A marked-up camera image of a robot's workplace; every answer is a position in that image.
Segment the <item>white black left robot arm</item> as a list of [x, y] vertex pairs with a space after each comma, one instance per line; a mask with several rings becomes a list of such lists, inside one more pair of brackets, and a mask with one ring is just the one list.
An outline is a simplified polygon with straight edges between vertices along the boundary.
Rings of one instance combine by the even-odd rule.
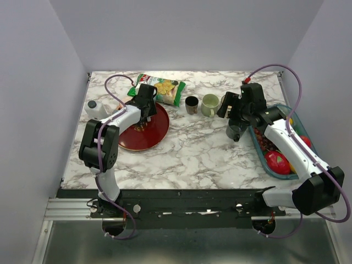
[[120, 189], [113, 171], [118, 156], [119, 136], [130, 127], [145, 127], [157, 113], [157, 88], [141, 84], [136, 96], [123, 108], [103, 119], [87, 122], [79, 149], [79, 159], [94, 174], [98, 196], [105, 200], [103, 211], [110, 217], [121, 213]]

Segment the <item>light green mug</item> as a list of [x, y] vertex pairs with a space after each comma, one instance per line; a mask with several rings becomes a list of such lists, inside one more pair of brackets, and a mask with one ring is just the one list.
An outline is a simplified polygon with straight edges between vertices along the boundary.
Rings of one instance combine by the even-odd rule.
[[206, 94], [202, 98], [201, 113], [205, 117], [214, 117], [218, 111], [219, 98], [214, 94]]

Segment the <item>dark grey mug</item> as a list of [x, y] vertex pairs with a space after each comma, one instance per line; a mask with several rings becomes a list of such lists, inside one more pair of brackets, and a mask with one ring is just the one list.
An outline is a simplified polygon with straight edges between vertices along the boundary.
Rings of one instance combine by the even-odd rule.
[[228, 124], [226, 128], [226, 135], [234, 142], [238, 142], [247, 130], [246, 125], [242, 124]]

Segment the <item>cream mug with black rim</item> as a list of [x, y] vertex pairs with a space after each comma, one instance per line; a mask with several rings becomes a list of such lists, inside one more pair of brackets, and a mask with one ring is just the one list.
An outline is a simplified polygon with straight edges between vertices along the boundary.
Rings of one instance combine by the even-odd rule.
[[[222, 98], [221, 98], [221, 104], [223, 104], [224, 99], [225, 99], [225, 95], [222, 96]], [[228, 106], [227, 111], [226, 111], [226, 114], [225, 114], [225, 117], [226, 117], [226, 118], [229, 118], [229, 114], [230, 114], [231, 110], [232, 110], [232, 107], [231, 107], [231, 106]]]

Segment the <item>brown striped mug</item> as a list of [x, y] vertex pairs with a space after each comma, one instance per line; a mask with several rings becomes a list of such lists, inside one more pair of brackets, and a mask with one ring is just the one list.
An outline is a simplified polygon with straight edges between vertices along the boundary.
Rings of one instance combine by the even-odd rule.
[[188, 114], [197, 114], [199, 99], [195, 96], [188, 96], [185, 99], [185, 108]]

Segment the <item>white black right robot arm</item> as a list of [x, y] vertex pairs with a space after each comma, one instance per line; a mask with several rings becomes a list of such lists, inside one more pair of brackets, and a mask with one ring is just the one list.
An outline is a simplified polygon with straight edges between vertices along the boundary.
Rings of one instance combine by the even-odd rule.
[[271, 140], [294, 167], [298, 185], [280, 189], [265, 188], [253, 201], [254, 211], [261, 216], [273, 207], [296, 208], [311, 215], [339, 201], [344, 172], [331, 167], [310, 149], [289, 123], [288, 116], [277, 106], [267, 106], [262, 86], [244, 84], [240, 93], [226, 92], [217, 112], [221, 118], [258, 129]]

